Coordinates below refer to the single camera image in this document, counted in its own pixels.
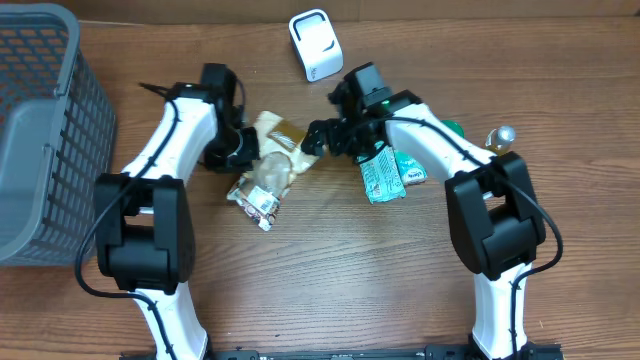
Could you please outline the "brown snack bag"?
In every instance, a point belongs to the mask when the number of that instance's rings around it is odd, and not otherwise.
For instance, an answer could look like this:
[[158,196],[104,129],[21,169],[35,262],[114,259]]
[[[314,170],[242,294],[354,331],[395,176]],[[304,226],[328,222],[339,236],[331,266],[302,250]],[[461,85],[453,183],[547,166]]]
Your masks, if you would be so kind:
[[235,202],[263,231],[269,231],[292,183],[319,157],[302,151],[306,132],[275,113],[261,112],[254,127],[259,159],[231,187],[227,199]]

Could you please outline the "teal wipes packet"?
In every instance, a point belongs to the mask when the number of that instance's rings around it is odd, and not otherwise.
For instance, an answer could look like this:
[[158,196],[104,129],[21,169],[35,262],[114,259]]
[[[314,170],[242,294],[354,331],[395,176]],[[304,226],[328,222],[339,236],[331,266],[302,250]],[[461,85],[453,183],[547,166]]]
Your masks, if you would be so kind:
[[375,144],[375,157],[359,156],[365,194],[371,204],[388,202],[406,196],[393,149],[385,142]]

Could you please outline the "small teal carton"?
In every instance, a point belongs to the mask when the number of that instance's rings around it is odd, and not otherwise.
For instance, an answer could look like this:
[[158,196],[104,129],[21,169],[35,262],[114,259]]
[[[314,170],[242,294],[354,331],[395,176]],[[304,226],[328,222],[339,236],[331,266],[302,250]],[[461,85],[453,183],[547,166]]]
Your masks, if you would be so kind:
[[425,168],[408,154],[395,150],[396,165],[405,186],[417,185],[428,178]]

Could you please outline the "green lid jar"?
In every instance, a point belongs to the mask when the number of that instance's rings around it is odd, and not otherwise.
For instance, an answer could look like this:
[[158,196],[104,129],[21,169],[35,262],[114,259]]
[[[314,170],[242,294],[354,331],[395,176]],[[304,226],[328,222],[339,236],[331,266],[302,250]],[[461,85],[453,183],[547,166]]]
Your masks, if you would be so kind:
[[444,125],[446,125],[449,129],[454,131],[461,138],[465,137],[464,129],[459,123],[457,123],[457,122],[455,122],[453,120],[442,120],[442,123]]

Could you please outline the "yellow dish soap bottle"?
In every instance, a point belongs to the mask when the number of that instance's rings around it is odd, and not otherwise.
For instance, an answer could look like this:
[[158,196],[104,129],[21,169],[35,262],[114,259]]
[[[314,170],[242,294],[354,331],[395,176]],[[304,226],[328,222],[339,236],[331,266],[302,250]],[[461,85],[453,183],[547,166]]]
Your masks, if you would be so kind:
[[504,125],[493,129],[485,141],[485,148],[498,156],[510,151],[511,145],[516,140],[516,131],[513,127]]

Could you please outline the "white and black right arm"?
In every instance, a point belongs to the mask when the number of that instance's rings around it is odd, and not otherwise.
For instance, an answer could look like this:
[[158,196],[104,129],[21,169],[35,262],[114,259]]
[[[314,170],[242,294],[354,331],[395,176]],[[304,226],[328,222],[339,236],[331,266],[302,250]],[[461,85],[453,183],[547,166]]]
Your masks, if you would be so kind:
[[431,359],[553,359],[524,331],[525,286],[546,238],[527,165],[456,134],[409,90],[395,93],[372,63],[329,94],[338,117],[309,125],[301,148],[368,160],[381,145],[403,152],[444,187],[451,242],[474,275],[475,323],[466,345],[430,345]]

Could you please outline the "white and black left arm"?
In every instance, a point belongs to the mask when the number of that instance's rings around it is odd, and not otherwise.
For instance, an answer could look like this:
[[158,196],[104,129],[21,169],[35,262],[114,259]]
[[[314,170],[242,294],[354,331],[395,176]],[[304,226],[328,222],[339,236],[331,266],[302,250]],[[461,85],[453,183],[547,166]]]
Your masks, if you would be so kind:
[[197,83],[143,87],[163,99],[163,117],[132,162],[96,179],[96,218],[86,236],[95,242],[100,272],[118,289],[90,287],[81,258],[75,277],[93,296],[138,305],[156,344],[153,358],[210,359],[210,336],[188,286],[196,250],[186,185],[197,165],[218,173],[252,169],[259,158],[257,131],[234,102],[244,87],[224,64],[205,64]]

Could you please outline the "white barcode scanner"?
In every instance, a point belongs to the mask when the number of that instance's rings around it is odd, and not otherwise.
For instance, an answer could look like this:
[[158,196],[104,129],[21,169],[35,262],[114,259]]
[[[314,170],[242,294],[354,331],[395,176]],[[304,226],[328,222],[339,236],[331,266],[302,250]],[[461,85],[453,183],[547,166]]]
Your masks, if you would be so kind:
[[343,52],[324,10],[316,8],[293,16],[288,29],[308,82],[319,81],[342,70]]

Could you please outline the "grey plastic mesh basket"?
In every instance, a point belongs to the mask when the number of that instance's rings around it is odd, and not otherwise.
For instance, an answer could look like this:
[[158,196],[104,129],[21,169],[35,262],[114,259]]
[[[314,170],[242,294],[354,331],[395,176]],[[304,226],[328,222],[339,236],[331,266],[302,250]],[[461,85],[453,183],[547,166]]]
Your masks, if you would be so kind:
[[56,4],[1,7],[1,263],[73,263],[110,170],[117,121]]

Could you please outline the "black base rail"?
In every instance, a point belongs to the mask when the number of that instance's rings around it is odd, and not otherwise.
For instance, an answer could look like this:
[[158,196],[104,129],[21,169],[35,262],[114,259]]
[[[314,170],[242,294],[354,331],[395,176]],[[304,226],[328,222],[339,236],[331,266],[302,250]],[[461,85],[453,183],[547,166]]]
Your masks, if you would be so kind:
[[[280,352],[259,353],[256,350],[226,352],[207,351],[204,359],[210,360],[470,360],[485,359],[480,350],[471,345],[427,345],[424,349],[334,351],[334,352]],[[535,345],[529,343],[518,359],[565,359],[560,345]]]

